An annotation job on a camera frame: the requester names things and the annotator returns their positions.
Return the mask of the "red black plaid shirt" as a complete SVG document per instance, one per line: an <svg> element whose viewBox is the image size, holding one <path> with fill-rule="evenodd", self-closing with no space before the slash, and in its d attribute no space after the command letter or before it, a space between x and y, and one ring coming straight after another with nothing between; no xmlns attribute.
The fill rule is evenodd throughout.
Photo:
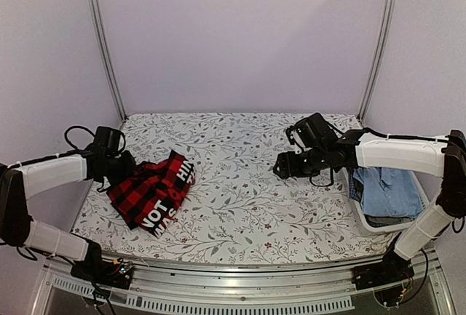
<svg viewBox="0 0 466 315"><path fill-rule="evenodd" d="M159 238L175 220L194 183L194 165L171 151L160 163L141 162L106 194L131 231L139 228Z"/></svg>

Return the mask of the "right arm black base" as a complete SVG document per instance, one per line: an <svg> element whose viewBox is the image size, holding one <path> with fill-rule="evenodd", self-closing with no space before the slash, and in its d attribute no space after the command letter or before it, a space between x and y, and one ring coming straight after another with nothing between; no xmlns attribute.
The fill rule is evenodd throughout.
<svg viewBox="0 0 466 315"><path fill-rule="evenodd" d="M403 259L392 250L387 251L381 261L356 266L351 273L351 282L357 290L400 282L414 276L411 261Z"/></svg>

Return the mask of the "white plastic laundry basket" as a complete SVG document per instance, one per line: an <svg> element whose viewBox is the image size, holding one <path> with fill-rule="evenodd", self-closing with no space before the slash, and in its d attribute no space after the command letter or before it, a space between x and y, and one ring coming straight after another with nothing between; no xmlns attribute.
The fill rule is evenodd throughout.
<svg viewBox="0 0 466 315"><path fill-rule="evenodd" d="M411 174L413 175L414 182L422 198L423 211L424 211L429 204L429 199L424 193L424 190L422 189L419 181L417 180L416 175L412 172ZM344 170L341 176L343 178L343 183L345 184L346 189L347 189L349 204L351 208L353 209L353 214L355 218L357 219L357 222L359 222L360 224L360 230L361 230L362 235L368 236L371 234L374 234L374 235L388 234L388 233L392 233L396 231L402 231L408 228L416 219L416 218L373 218L368 215L364 215L361 209L361 206L360 206L360 202L354 201L351 198L349 198L347 170Z"/></svg>

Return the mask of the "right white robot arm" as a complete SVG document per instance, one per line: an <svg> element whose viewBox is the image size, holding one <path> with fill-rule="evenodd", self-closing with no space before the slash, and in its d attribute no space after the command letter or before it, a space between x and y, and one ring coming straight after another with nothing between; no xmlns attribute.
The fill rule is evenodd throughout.
<svg viewBox="0 0 466 315"><path fill-rule="evenodd" d="M384 283L393 282L410 260L451 222L465 216L465 136L452 130L446 136L382 135L351 129L341 136L321 137L292 132L295 151L279 153L273 173L281 179L312 178L320 171L386 167L441 178L437 198L404 230L389 248L392 254L376 268Z"/></svg>

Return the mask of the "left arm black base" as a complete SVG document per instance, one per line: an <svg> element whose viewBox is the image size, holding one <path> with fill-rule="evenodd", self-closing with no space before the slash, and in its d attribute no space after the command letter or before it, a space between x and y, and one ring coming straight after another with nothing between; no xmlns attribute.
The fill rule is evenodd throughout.
<svg viewBox="0 0 466 315"><path fill-rule="evenodd" d="M85 241L87 253L83 261L73 262L71 275L77 279L128 290L133 280L134 264L123 258L105 261L100 245L89 239Z"/></svg>

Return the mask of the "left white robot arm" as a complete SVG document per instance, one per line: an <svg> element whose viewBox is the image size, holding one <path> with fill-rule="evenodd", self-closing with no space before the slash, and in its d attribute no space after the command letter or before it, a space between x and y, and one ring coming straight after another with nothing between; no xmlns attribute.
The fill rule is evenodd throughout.
<svg viewBox="0 0 466 315"><path fill-rule="evenodd" d="M107 181L115 186L135 170L129 151L117 156L92 151L69 151L1 165L1 243L27 247L80 262L92 281L108 276L108 266L98 258L98 248L86 239L34 219L28 200L61 186L83 181Z"/></svg>

